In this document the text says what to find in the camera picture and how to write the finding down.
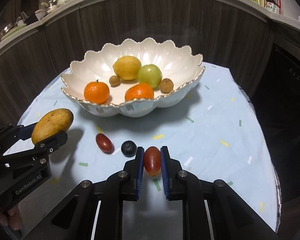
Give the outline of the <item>person's left hand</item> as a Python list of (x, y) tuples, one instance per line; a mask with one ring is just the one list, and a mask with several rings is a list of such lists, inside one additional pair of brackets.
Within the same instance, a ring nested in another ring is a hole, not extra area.
[(13, 231), (21, 229), (22, 219), (18, 205), (7, 211), (6, 215), (0, 211), (0, 224), (9, 226)]

